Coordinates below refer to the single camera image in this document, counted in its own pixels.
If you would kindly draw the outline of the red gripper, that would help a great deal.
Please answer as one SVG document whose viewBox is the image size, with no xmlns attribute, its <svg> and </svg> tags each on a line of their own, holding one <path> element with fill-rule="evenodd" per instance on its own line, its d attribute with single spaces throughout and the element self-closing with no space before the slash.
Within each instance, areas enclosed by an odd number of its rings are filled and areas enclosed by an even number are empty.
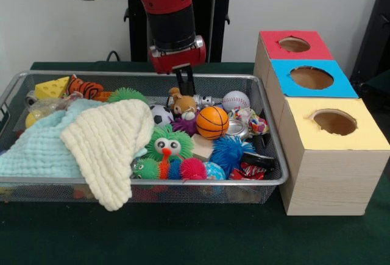
<svg viewBox="0 0 390 265">
<path fill-rule="evenodd" d="M 155 46 L 149 48 L 149 58 L 156 73 L 169 74 L 173 70 L 185 66 L 183 71 L 186 72 L 186 81 L 184 81 L 180 69 L 175 71 L 178 88 L 180 93 L 184 93 L 184 95 L 195 94 L 192 67 L 204 64 L 205 56 L 206 47 L 204 44 L 176 52 L 163 52 Z"/>
</svg>

